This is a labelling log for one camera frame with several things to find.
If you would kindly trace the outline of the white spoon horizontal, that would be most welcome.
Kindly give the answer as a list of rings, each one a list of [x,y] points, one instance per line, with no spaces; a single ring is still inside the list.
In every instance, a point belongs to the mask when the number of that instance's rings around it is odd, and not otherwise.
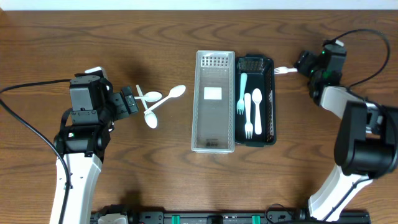
[[[135,96],[135,100],[142,100],[145,102],[153,103],[159,101],[162,98],[162,94],[158,91],[150,91],[143,96]]]

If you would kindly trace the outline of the white fork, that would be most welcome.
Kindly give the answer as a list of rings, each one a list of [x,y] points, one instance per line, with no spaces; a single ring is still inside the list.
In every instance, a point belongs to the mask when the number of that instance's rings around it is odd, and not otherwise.
[[[251,95],[249,93],[244,94],[244,105],[245,105],[245,115],[246,122],[244,125],[246,139],[252,138],[253,125],[251,122]]]
[[[275,75],[298,72],[296,68],[277,67],[274,69]]]

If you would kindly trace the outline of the white spoon group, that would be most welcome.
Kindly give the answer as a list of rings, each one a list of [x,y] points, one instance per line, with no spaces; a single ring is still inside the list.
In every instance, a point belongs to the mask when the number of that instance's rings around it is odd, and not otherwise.
[[[260,89],[256,88],[253,90],[252,101],[255,104],[254,132],[257,135],[260,135],[262,133],[261,112],[260,112],[262,93]]]

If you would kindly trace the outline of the pale blue fork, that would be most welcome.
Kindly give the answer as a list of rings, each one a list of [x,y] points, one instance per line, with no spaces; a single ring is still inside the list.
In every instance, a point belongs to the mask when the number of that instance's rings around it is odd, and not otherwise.
[[[244,112],[244,92],[246,89],[247,79],[248,79],[247,73],[242,73],[239,82],[239,100],[236,105],[238,115],[242,115]]]

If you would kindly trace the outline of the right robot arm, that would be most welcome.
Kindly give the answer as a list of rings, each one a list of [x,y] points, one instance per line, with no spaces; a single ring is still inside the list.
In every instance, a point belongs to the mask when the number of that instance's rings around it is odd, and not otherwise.
[[[397,168],[397,108],[380,105],[341,85],[346,55],[342,42],[326,40],[322,53],[304,50],[294,64],[308,77],[314,103],[341,120],[333,170],[308,200],[310,217],[323,222],[338,221],[361,189]]]

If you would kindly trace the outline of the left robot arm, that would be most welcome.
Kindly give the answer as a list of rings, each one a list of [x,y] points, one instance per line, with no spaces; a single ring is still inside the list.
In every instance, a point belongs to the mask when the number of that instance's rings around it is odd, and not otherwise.
[[[51,223],[89,223],[104,152],[117,120],[139,111],[131,87],[115,92],[102,67],[70,80],[72,107],[54,138],[57,184]]]

